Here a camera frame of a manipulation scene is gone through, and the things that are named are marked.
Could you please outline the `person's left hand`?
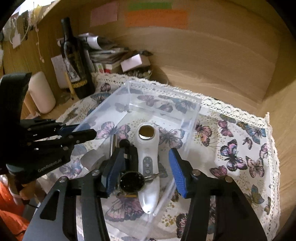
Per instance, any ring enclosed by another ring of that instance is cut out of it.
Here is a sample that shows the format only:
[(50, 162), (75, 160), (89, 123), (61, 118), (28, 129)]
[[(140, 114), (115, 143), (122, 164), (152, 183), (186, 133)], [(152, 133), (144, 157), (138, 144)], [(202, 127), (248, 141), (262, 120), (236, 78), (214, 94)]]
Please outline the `person's left hand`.
[(23, 200), (30, 200), (35, 196), (36, 181), (28, 184), (20, 184), (15, 176), (6, 174), (8, 180), (8, 189), (16, 205), (22, 205)]

